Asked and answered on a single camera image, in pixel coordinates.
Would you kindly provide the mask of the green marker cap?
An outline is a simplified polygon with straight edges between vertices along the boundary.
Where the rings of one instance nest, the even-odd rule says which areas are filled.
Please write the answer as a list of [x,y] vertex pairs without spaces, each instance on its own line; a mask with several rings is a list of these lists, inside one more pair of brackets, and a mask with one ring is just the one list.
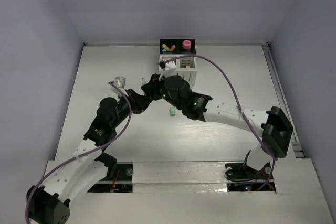
[[170,116],[173,117],[173,116],[176,116],[176,110],[174,107],[170,107],[169,108],[169,113],[170,113]]

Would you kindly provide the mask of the yellow pastel highlighter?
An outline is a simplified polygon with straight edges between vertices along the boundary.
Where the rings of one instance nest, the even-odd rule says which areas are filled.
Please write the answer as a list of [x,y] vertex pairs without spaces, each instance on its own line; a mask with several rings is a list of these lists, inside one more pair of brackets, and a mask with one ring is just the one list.
[[162,44],[162,50],[170,51],[170,47],[168,47],[166,44]]

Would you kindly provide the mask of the orange pastel highlighter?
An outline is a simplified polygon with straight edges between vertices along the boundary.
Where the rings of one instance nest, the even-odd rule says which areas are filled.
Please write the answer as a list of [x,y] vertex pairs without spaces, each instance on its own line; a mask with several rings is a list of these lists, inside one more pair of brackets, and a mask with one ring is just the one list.
[[169,52],[174,52],[176,50],[176,46],[172,45],[172,47],[169,49]]

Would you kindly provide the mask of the pink capped glue bottle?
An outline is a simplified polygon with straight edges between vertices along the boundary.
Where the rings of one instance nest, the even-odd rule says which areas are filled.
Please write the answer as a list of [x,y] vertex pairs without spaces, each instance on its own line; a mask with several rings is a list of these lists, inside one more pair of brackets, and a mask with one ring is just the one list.
[[192,42],[190,40],[184,40],[182,46],[184,50],[189,51],[192,47]]

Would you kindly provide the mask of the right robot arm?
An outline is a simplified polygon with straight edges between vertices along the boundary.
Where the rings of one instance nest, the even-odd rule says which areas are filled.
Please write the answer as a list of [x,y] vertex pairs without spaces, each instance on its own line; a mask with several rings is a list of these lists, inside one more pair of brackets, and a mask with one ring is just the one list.
[[277,106],[261,111],[220,103],[208,95],[193,92],[180,76],[161,78],[154,74],[141,89],[151,100],[165,100],[190,120],[220,123],[251,132],[258,145],[246,154],[241,166],[248,178],[258,175],[271,159],[287,156],[293,126]]

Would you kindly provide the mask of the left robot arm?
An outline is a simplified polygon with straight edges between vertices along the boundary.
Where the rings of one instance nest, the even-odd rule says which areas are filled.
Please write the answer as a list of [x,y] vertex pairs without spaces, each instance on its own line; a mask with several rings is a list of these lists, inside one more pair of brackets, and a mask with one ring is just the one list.
[[132,114],[144,112],[153,101],[150,92],[143,95],[132,89],[120,92],[118,100],[103,99],[97,115],[70,159],[49,171],[27,192],[27,223],[66,223],[76,200],[96,182],[116,176],[117,160],[105,152],[121,134],[116,128]]

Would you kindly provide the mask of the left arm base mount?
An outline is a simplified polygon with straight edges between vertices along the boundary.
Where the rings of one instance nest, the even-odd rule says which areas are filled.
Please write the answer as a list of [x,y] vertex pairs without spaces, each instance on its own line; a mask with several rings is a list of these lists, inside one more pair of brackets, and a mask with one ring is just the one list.
[[97,161],[108,168],[107,175],[95,183],[89,193],[131,193],[133,192],[133,163],[119,163],[107,153],[101,154]]

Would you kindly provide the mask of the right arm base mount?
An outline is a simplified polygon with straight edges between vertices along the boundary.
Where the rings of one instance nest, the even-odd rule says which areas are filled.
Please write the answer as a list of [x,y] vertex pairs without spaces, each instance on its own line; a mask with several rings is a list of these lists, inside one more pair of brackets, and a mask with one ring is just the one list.
[[226,163],[224,177],[228,192],[273,191],[276,192],[273,162],[267,162],[261,170],[247,166],[247,157],[243,162]]

